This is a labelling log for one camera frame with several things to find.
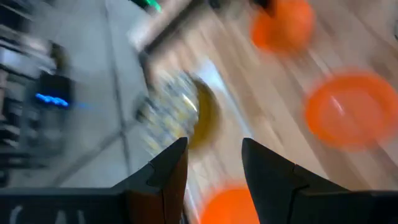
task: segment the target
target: gray floor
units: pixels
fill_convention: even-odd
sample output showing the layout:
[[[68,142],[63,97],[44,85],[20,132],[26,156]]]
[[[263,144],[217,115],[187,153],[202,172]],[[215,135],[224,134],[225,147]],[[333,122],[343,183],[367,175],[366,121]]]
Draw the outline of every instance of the gray floor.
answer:
[[[72,131],[64,155],[48,161],[45,170],[15,171],[12,187],[110,187],[147,163],[139,125],[126,131],[125,139],[114,136],[121,120],[132,120],[135,99],[147,94],[137,54],[127,41],[128,30],[146,17],[127,0],[38,4],[30,30],[66,48],[77,104],[68,120]],[[82,166],[87,157],[95,158]]]

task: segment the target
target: yellow object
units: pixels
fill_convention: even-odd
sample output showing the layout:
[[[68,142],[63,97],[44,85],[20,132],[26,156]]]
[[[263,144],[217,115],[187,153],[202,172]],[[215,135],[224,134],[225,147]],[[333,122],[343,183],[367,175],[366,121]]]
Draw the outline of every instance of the yellow object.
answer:
[[[193,82],[197,88],[199,113],[189,149],[197,148],[214,134],[219,116],[216,98],[208,86],[198,80]]]

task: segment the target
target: orange plate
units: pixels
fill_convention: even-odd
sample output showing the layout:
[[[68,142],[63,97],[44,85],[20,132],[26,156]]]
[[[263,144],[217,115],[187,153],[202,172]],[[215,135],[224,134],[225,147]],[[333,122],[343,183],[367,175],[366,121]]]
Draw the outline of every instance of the orange plate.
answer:
[[[374,73],[340,72],[310,96],[305,118],[311,131],[329,145],[366,146],[395,131],[398,96]]]
[[[206,205],[200,223],[259,223],[249,189],[247,187],[235,187],[216,194]]]
[[[311,6],[304,0],[277,1],[274,14],[259,10],[252,27],[253,44],[275,53],[305,49],[315,20]]]

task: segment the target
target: blue light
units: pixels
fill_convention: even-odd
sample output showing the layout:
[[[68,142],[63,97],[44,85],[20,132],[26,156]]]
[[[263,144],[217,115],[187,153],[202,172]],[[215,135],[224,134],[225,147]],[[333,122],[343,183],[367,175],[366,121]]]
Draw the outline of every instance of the blue light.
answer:
[[[52,97],[52,96],[45,96],[40,93],[36,93],[36,98],[40,99],[41,101],[44,101],[45,103],[51,103],[54,105],[62,105],[62,106],[69,106],[69,103],[66,102],[65,100],[58,98],[58,97]]]

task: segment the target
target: black device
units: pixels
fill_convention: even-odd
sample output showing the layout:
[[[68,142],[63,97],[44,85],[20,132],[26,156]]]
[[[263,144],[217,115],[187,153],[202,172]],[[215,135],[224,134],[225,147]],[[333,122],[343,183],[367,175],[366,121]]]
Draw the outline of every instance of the black device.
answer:
[[[179,223],[187,142],[178,139],[109,189],[0,189],[0,223]]]
[[[18,32],[23,31],[23,22],[26,18],[13,10],[11,6],[0,4],[0,15],[0,25]]]
[[[68,77],[42,71],[33,93],[36,102],[69,109],[73,103],[73,82]]]
[[[398,223],[396,191],[349,191],[249,138],[242,158],[261,223]]]

